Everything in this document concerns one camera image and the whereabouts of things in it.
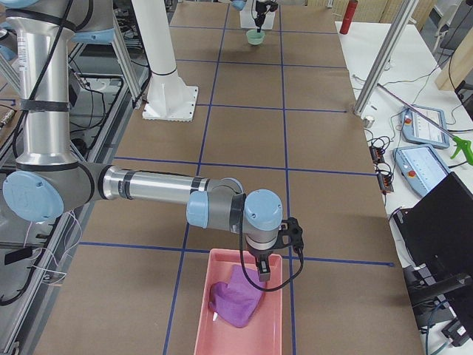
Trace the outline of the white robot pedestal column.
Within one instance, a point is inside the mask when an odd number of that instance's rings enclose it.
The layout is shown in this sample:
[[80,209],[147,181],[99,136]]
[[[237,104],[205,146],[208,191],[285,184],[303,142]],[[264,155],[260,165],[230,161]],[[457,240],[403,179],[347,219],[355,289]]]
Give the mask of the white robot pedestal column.
[[132,6],[152,74],[143,118],[191,121],[199,89],[178,73],[164,2],[134,0]]

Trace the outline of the green handled reach grabber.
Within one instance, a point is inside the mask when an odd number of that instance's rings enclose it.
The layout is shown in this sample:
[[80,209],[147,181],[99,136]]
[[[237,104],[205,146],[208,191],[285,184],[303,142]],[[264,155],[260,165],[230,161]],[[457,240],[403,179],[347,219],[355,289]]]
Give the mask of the green handled reach grabber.
[[413,112],[416,112],[420,117],[422,117],[424,120],[429,122],[431,125],[435,126],[437,129],[439,129],[441,132],[443,132],[445,135],[448,135],[453,142],[456,143],[456,149],[454,154],[451,156],[451,159],[455,158],[459,152],[462,152],[463,155],[465,156],[466,162],[471,166],[473,164],[472,161],[472,142],[462,139],[456,135],[453,135],[449,130],[443,128],[441,125],[435,123],[431,118],[429,118],[427,115],[423,114],[421,111],[419,111],[417,108],[415,108],[413,105],[409,104],[406,102],[404,99],[400,98],[398,95],[395,93],[389,91],[385,86],[381,84],[376,84],[376,86],[380,89],[382,89],[385,93],[393,97],[395,100],[401,102],[404,106],[412,110]]

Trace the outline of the purple microfibre cloth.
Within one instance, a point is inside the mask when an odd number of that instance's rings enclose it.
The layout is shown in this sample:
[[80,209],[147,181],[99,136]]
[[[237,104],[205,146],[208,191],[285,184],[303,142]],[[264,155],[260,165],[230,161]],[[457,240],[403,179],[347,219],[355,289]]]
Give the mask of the purple microfibre cloth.
[[253,287],[241,265],[233,265],[228,282],[217,282],[210,288],[208,308],[236,328],[248,325],[261,298],[262,290]]

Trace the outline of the mint green bowl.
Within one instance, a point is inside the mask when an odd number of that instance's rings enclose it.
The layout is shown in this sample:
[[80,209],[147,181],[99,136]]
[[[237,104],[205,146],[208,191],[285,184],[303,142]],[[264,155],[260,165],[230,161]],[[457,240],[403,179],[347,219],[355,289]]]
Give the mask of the mint green bowl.
[[258,29],[248,30],[246,32],[246,38],[250,45],[257,46],[262,44],[265,40],[265,32]]

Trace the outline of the pink plastic tray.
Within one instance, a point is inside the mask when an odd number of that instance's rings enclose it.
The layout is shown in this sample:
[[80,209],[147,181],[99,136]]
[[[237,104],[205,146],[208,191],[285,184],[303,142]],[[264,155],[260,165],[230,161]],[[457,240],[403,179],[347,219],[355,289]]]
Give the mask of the pink plastic tray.
[[275,288],[282,284],[282,257],[270,256],[270,279],[261,282],[254,258],[243,253],[240,262],[237,250],[214,248],[210,251],[195,354],[281,354],[282,353],[282,290],[263,292],[262,298],[244,328],[236,328],[208,308],[210,288],[217,282],[228,282],[233,265],[241,265],[248,282],[260,288]]

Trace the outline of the teach pendant tablet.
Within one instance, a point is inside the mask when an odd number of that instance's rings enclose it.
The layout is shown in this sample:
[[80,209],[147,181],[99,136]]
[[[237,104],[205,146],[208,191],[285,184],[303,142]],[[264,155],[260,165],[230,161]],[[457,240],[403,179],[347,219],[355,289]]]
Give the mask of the teach pendant tablet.
[[[419,111],[435,123],[446,128],[446,119],[442,109],[415,105]],[[449,137],[420,117],[416,112],[405,108],[399,115],[404,140],[410,143],[428,143],[438,149],[450,147]]]
[[392,154],[406,182],[420,197],[426,196],[451,172],[431,144],[397,148]]

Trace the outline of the near teach pendant tablet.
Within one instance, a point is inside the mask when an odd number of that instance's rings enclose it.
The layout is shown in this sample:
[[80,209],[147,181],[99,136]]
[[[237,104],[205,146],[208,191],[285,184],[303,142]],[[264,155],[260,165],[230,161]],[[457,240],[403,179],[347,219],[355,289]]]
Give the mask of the near teach pendant tablet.
[[420,197],[426,196],[451,172],[431,144],[397,148],[392,154],[406,182]]

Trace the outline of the black laptop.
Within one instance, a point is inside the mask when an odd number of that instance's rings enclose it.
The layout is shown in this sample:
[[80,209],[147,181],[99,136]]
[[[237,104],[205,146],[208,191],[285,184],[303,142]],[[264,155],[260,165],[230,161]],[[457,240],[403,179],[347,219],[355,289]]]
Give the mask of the black laptop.
[[415,264],[472,274],[472,193],[456,173],[393,218]]

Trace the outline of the red metal bottle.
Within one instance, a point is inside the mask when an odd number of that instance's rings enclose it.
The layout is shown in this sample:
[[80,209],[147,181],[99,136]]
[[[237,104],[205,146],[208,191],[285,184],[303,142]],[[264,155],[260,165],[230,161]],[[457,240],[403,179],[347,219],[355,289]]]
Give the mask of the red metal bottle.
[[350,25],[352,24],[353,17],[355,15],[356,9],[358,6],[358,1],[357,0],[349,0],[347,2],[347,7],[343,15],[342,23],[341,23],[341,28],[339,32],[342,35],[348,34],[350,30]]

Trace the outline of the aluminium frame post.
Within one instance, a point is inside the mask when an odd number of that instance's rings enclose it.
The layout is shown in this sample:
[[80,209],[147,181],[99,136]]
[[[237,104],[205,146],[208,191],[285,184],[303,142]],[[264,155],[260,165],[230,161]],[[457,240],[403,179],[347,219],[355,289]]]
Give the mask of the aluminium frame post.
[[370,72],[364,82],[357,101],[353,107],[353,111],[357,116],[361,116],[362,112],[368,105],[378,82],[381,78],[384,68],[391,58],[391,55],[404,33],[405,27],[409,23],[415,8],[418,6],[418,0],[404,0],[401,3],[399,11],[395,16],[393,23],[391,23],[389,30],[384,38],[380,50],[374,60]]

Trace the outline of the far teach pendant tablet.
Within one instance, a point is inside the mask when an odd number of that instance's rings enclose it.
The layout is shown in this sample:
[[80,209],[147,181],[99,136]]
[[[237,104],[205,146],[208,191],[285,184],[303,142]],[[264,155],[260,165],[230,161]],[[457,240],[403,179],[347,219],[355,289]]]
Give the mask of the far teach pendant tablet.
[[[446,128],[446,119],[442,109],[415,105],[419,111],[435,123]],[[449,137],[420,117],[416,112],[405,108],[399,115],[404,140],[410,143],[428,143],[438,149],[450,147]]]

